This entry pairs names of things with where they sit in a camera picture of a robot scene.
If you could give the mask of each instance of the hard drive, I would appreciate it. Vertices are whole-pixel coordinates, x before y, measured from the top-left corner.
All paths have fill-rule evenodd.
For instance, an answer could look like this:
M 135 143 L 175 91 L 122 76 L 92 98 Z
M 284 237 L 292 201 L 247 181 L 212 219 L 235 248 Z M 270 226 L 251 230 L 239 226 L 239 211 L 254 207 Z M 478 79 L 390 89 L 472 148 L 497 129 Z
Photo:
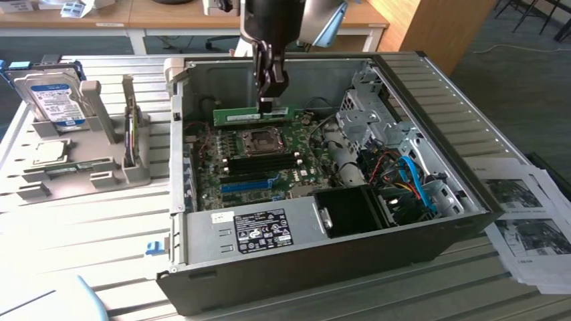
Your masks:
M 80 94 L 82 65 L 12 63 L 3 72 L 10 85 L 31 106 L 38 122 L 52 122 L 59 132 L 88 129 L 86 117 L 95 116 Z

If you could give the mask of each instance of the barcode label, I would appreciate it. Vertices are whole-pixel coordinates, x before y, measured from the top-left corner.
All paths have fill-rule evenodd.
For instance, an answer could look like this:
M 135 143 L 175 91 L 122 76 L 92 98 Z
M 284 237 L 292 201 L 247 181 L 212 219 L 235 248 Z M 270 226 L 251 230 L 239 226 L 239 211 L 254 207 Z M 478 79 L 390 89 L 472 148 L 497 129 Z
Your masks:
M 86 119 L 80 105 L 70 99 L 72 89 L 67 84 L 32 86 L 36 103 L 52 122 L 76 126 Z

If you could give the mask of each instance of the wooden desk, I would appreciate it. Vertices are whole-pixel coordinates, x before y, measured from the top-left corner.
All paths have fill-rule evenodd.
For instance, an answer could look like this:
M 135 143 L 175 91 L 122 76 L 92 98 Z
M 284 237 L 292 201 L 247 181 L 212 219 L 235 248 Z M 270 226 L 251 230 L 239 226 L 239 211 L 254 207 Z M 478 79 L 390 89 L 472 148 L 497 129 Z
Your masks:
M 195 0 L 184 5 L 162 5 L 152 1 L 138 0 L 131 10 L 130 38 L 134 51 L 146 55 L 144 37 L 148 35 L 239 35 L 238 17 L 212 17 L 203 13 L 203 4 Z M 363 51 L 376 51 L 388 26 L 387 20 L 372 5 L 354 2 L 348 5 L 340 35 L 366 35 Z
M 387 20 L 367 1 L 351 2 L 339 35 L 364 36 L 363 51 L 376 51 L 387 26 Z M 136 55 L 147 55 L 146 36 L 239 34 L 239 18 L 206 16 L 200 0 L 184 5 L 118 0 L 82 19 L 62 18 L 59 10 L 0 15 L 0 37 L 123 36 L 130 37 Z
M 32 29 L 31 35 L 48 35 L 56 29 L 54 35 L 67 35 L 66 29 L 124 29 L 128 25 L 134 0 L 118 0 L 118 3 L 92 10 L 82 19 L 63 18 L 59 10 L 39 10 L 32 12 L 0 14 L 0 36 L 10 36 L 8 28 Z

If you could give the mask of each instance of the cpu socket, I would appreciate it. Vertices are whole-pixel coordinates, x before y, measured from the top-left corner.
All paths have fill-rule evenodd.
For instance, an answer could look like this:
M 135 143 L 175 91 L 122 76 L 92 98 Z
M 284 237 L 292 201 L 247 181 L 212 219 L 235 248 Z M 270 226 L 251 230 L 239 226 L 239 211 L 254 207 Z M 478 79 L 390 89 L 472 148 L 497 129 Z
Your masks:
M 247 156 L 282 154 L 286 150 L 278 128 L 262 128 L 243 133 Z

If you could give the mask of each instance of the paper stack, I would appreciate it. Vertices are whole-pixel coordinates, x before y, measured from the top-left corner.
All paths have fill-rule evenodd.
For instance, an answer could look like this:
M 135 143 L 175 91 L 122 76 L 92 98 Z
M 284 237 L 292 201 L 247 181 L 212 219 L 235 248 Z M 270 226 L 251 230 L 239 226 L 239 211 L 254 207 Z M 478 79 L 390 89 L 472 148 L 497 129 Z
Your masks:
M 514 279 L 571 294 L 571 203 L 545 170 L 514 158 L 467 158 L 506 214 L 486 228 Z

